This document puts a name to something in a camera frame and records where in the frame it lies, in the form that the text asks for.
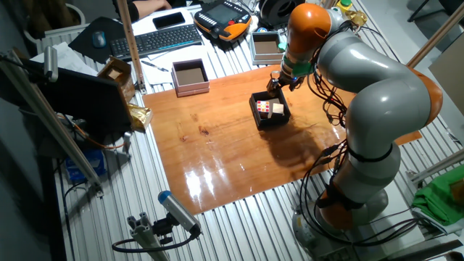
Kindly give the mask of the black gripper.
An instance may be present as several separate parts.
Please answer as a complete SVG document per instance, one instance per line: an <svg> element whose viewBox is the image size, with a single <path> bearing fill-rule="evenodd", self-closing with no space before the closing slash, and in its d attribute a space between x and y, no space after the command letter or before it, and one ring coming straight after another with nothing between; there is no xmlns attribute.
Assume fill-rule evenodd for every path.
<svg viewBox="0 0 464 261"><path fill-rule="evenodd" d="M305 74L303 72L297 72L296 70L292 70L291 72L288 70L281 70L279 72L274 70L270 73L270 80L266 89L271 96L276 96L278 90L285 86L288 86L290 91L299 88L304 79Z"/></svg>

